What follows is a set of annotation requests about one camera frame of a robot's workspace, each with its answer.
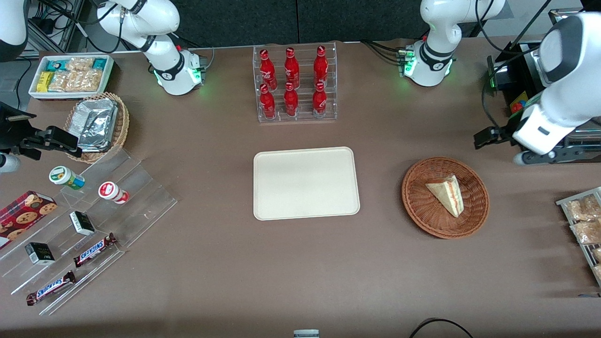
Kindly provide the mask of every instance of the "aluminum foil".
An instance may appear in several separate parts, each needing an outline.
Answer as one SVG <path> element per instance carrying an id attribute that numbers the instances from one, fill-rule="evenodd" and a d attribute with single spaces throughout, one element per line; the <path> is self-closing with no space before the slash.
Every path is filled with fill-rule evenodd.
<path id="1" fill-rule="evenodd" d="M 105 152 L 111 147 L 118 105 L 111 99 L 80 102 L 71 119 L 68 132 L 79 138 L 84 152 Z"/>

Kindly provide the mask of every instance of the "white lid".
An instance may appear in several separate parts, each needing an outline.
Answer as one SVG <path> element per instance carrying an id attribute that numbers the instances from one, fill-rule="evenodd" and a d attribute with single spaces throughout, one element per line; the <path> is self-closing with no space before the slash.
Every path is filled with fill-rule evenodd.
<path id="1" fill-rule="evenodd" d="M 98 188 L 98 195 L 107 200 L 114 198 L 118 193 L 119 187 L 113 182 L 105 182 Z"/>
<path id="2" fill-rule="evenodd" d="M 50 170 L 50 173 L 48 174 L 48 179 L 54 184 L 65 184 L 69 178 L 71 178 L 71 169 L 63 165 L 55 167 Z"/>

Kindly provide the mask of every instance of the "brown wicker basket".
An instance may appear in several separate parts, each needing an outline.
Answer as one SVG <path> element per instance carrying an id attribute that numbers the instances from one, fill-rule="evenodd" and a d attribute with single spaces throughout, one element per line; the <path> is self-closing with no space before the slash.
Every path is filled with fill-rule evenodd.
<path id="1" fill-rule="evenodd" d="M 459 181 L 464 210 L 453 217 L 426 188 L 426 181 L 454 174 Z M 473 235 L 489 214 L 489 195 L 478 174 L 453 158 L 433 157 L 414 164 L 403 179 L 401 196 L 409 216 L 428 233 L 446 239 Z"/>
<path id="2" fill-rule="evenodd" d="M 123 144 L 125 143 L 125 139 L 127 138 L 127 128 L 129 128 L 129 112 L 127 111 L 127 107 L 125 106 L 123 101 L 117 95 L 112 94 L 112 93 L 102 93 L 102 94 L 90 96 L 90 97 L 83 99 L 82 101 L 99 100 L 99 99 L 107 99 L 107 98 L 114 100 L 119 105 L 119 111 L 117 112 L 117 121 L 115 122 L 115 129 L 113 130 L 113 136 L 112 136 L 112 140 L 111 140 L 111 148 L 109 149 L 109 150 L 111 150 L 111 149 L 114 149 L 115 147 L 123 147 Z M 69 114 L 69 116 L 67 117 L 67 122 L 65 123 L 65 127 L 63 128 L 65 131 L 68 130 L 69 125 L 71 125 L 71 119 L 73 118 L 74 112 L 75 112 L 75 106 L 73 107 L 73 109 L 71 109 L 71 114 Z M 67 154 L 67 156 L 69 156 L 69 158 L 71 158 L 74 161 L 92 164 L 92 163 L 98 161 L 98 159 L 100 159 L 102 156 L 104 156 L 104 154 L 108 153 L 109 150 L 107 150 L 106 152 L 103 152 L 103 153 L 83 153 L 81 155 L 81 158 L 76 158 L 69 154 Z"/>

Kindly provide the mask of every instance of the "red bottle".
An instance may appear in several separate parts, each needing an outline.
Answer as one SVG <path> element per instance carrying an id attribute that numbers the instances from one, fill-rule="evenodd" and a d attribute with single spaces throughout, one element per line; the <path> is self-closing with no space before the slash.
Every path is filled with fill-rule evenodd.
<path id="1" fill-rule="evenodd" d="M 286 103 L 286 114 L 290 117 L 295 117 L 299 110 L 299 96 L 296 94 L 292 82 L 286 82 L 284 102 Z"/>
<path id="2" fill-rule="evenodd" d="M 286 69 L 286 81 L 292 82 L 294 89 L 298 89 L 301 86 L 301 68 L 294 57 L 294 48 L 286 48 L 284 69 Z"/>
<path id="3" fill-rule="evenodd" d="M 326 100 L 328 97 L 323 91 L 323 82 L 317 83 L 315 87 L 316 92 L 313 93 L 313 116 L 315 118 L 322 118 L 326 114 Z"/>
<path id="4" fill-rule="evenodd" d="M 263 110 L 263 115 L 268 120 L 275 119 L 275 100 L 273 99 L 273 95 L 269 92 L 269 87 L 266 84 L 261 84 L 261 96 L 259 100 L 261 101 L 261 109 Z"/>
<path id="5" fill-rule="evenodd" d="M 326 48 L 324 46 L 317 47 L 317 58 L 313 62 L 313 84 L 317 85 L 323 82 L 323 86 L 328 86 L 328 59 L 326 59 Z"/>
<path id="6" fill-rule="evenodd" d="M 269 86 L 269 91 L 274 91 L 278 88 L 278 80 L 275 79 L 275 67 L 269 59 L 267 49 L 262 49 L 259 52 L 261 56 L 261 77 L 263 82 Z"/>

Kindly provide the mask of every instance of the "brown tablecloth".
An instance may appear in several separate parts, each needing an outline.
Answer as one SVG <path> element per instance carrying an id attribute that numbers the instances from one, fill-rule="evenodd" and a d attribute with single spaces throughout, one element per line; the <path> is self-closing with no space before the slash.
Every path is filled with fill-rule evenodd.
<path id="1" fill-rule="evenodd" d="M 490 125 L 480 88 L 496 55 L 483 39 L 464 39 L 433 88 L 363 45 L 337 47 L 338 120 L 279 126 L 257 122 L 252 48 L 217 50 L 206 85 L 181 97 L 157 85 L 142 54 L 115 54 L 108 90 L 129 108 L 126 149 L 179 203 L 52 316 L 0 284 L 0 336 L 405 337 L 431 317 L 475 337 L 599 336 L 601 300 L 575 298 L 598 288 L 554 202 L 601 185 L 601 167 L 517 167 L 508 144 L 474 150 L 472 135 Z M 62 126 L 73 104 L 32 99 L 32 123 Z M 501 118 L 502 99 L 490 105 Z M 253 217 L 256 153 L 333 146 L 355 153 L 358 214 Z M 408 218 L 401 179 L 430 156 L 467 163 L 487 185 L 490 216 L 474 236 L 436 239 Z M 58 152 L 23 159 L 0 176 L 0 205 L 28 189 L 57 193 L 47 173 L 61 164 L 85 168 Z M 421 337 L 462 337 L 429 326 Z"/>

